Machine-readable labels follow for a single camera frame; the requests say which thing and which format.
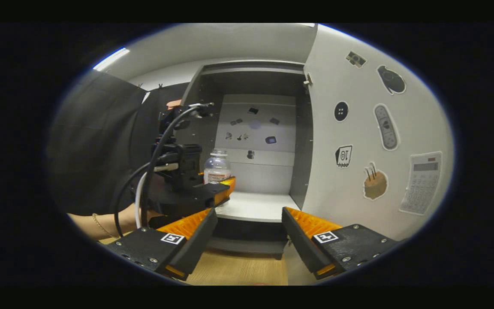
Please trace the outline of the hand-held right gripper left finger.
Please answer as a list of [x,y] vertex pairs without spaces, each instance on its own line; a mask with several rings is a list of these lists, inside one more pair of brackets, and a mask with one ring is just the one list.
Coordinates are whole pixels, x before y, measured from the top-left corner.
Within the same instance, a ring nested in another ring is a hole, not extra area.
[[106,247],[147,271],[186,280],[204,253],[217,221],[215,209],[209,208],[157,229],[141,227]]

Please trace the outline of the clear plastic bottle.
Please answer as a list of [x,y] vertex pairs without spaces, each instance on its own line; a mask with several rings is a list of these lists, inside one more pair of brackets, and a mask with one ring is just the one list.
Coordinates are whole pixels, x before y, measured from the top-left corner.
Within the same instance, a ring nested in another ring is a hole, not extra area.
[[204,184],[222,182],[231,178],[232,170],[228,153],[223,149],[213,149],[204,163]]

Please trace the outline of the white cabinet door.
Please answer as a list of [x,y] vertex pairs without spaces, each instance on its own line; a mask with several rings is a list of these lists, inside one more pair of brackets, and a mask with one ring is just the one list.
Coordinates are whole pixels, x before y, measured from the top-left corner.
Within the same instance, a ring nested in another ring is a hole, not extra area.
[[[440,100],[401,62],[319,24],[310,74],[313,155],[303,211],[361,224],[394,240],[417,233],[441,208],[455,170],[455,140]],[[400,210],[410,158],[440,152],[440,174],[422,215]]]

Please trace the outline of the white cabinet shelf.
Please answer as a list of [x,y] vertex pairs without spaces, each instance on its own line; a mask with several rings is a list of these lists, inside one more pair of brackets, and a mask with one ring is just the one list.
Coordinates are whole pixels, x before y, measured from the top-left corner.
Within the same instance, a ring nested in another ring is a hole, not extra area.
[[280,223],[284,207],[300,210],[289,195],[233,192],[229,201],[216,207],[216,213],[219,218],[237,221]]

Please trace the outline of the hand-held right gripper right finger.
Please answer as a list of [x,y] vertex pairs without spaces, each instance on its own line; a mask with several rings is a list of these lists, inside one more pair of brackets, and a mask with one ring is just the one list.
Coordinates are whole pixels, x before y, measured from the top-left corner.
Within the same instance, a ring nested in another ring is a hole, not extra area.
[[281,222],[316,279],[359,268],[400,244],[364,225],[341,226],[290,207],[282,208]]

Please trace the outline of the black backdrop cloth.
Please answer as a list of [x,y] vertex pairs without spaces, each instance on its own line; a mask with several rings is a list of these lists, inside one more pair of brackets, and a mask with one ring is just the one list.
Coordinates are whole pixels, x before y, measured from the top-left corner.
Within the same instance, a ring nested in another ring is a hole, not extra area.
[[152,156],[158,117],[187,83],[146,91],[93,70],[62,101],[46,147],[48,185],[67,213],[113,213],[112,198]]

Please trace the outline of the grey cabinet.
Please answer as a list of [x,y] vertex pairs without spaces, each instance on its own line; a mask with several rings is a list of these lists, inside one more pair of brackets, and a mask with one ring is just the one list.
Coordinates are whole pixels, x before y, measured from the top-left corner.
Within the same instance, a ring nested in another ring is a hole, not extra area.
[[[213,149],[228,153],[234,192],[289,195],[302,209],[313,156],[310,93],[304,64],[245,59],[194,69],[183,103],[212,103],[212,116],[177,132],[181,143],[202,147],[201,164]],[[208,248],[281,258],[287,243],[280,223],[218,217]]]

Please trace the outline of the ceiling light strip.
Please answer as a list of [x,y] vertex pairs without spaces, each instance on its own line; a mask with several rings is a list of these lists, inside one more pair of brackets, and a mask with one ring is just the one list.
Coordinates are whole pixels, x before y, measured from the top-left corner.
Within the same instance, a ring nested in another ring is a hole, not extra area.
[[96,65],[94,65],[92,67],[92,69],[93,70],[96,70],[98,72],[103,72],[110,65],[114,64],[116,61],[118,61],[119,59],[121,59],[122,57],[124,57],[125,55],[127,55],[129,53],[130,53],[130,50],[129,49],[127,49],[127,48],[121,48],[121,49],[115,51],[114,53],[112,53],[111,55],[108,55],[106,58],[104,58],[103,60],[101,60]]

